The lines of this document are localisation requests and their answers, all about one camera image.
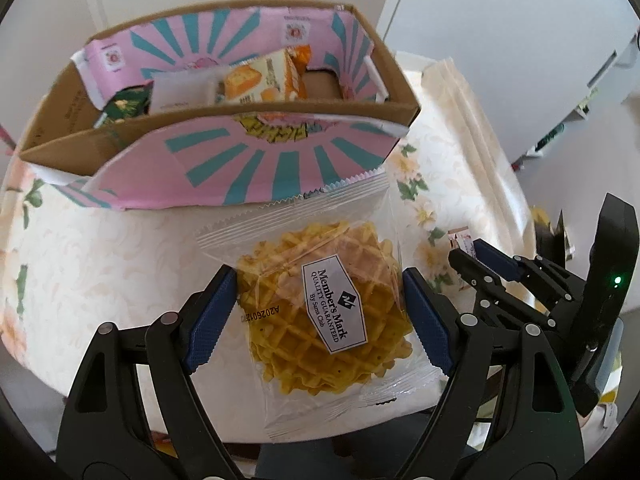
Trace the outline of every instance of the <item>metal pin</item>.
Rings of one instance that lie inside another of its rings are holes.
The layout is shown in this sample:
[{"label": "metal pin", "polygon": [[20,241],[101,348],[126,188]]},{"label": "metal pin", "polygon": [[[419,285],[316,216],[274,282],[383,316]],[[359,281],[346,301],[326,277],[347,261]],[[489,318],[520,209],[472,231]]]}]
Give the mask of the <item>metal pin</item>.
[{"label": "metal pin", "polygon": [[466,326],[476,326],[478,324],[478,318],[473,314],[463,314],[460,316],[460,321]]},{"label": "metal pin", "polygon": [[533,323],[529,323],[524,330],[527,331],[527,334],[532,336],[540,335],[540,327],[538,325],[534,325]]},{"label": "metal pin", "polygon": [[110,323],[109,321],[107,321],[106,323],[102,323],[98,327],[98,334],[105,335],[111,332],[111,330],[113,330],[113,323]]},{"label": "metal pin", "polygon": [[160,318],[160,323],[163,325],[172,325],[176,321],[178,321],[178,313],[177,312],[165,312],[162,314]]}]

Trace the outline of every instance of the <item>clear plastic wrapper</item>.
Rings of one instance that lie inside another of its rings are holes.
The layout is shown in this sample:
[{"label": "clear plastic wrapper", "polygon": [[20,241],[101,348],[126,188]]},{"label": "clear plastic wrapper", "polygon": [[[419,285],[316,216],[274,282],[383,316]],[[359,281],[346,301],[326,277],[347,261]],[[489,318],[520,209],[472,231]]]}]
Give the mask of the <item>clear plastic wrapper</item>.
[{"label": "clear plastic wrapper", "polygon": [[238,272],[272,437],[437,375],[404,310],[386,174],[209,226],[198,243]]}]

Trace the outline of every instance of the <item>table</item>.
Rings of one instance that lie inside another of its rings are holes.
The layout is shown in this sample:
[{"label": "table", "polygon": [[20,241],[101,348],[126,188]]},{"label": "table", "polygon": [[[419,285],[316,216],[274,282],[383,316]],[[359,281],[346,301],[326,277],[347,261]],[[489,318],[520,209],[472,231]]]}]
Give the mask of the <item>table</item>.
[{"label": "table", "polygon": [[[453,62],[405,54],[398,60],[422,104],[407,138],[385,163],[402,264],[418,267],[460,310],[470,310],[473,290],[458,291],[457,275],[447,263],[447,231],[469,226],[474,237],[507,254],[532,257],[527,203]],[[2,190],[2,342],[63,395],[100,323],[110,320],[120,329],[130,328],[177,310],[220,266],[202,253],[194,232],[253,207],[82,208],[39,181],[16,157]],[[395,402],[352,408],[312,428],[270,435],[240,317],[236,306],[210,362],[192,376],[224,442],[332,436],[423,410],[441,394],[443,376],[433,367],[429,384]],[[414,349],[423,351],[419,345]],[[164,431],[146,367],[140,367],[140,385],[151,429]]]}]

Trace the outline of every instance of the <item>open box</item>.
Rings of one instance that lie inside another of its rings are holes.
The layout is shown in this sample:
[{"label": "open box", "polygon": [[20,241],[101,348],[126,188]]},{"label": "open box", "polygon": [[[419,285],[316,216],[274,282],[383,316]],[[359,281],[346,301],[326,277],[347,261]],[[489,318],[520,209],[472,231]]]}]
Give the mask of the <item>open box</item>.
[{"label": "open box", "polygon": [[[93,128],[116,91],[155,72],[203,59],[233,64],[304,43],[312,48],[309,99],[188,108]],[[81,52],[41,103],[20,157],[70,174],[66,193],[91,206],[219,205],[310,192],[381,164],[419,112],[382,40],[345,4],[233,0],[172,9],[105,30]],[[375,101],[367,56],[385,102]]]}]

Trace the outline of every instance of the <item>floral tablecloth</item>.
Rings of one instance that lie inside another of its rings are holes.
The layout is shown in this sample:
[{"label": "floral tablecloth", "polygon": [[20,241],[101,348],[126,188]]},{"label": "floral tablecloth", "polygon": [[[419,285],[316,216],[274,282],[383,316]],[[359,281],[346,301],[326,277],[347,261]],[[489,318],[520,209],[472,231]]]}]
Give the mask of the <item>floral tablecloth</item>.
[{"label": "floral tablecloth", "polygon": [[[401,66],[403,58],[399,57]],[[412,70],[418,62],[420,70]],[[392,177],[402,263],[470,310],[447,263],[447,231],[468,226],[507,254],[533,256],[527,203],[478,102],[452,61],[412,57],[405,71],[422,104],[408,136],[385,163]],[[63,395],[100,323],[141,326],[207,285],[218,264],[193,233],[249,206],[116,212],[82,208],[37,179],[14,156],[3,186],[2,342]],[[193,375],[203,406],[226,442],[267,442],[240,313],[233,311],[212,359]],[[383,406],[357,408],[282,440],[321,438],[433,406],[440,381]],[[150,376],[141,388],[152,430],[164,424]]]}]

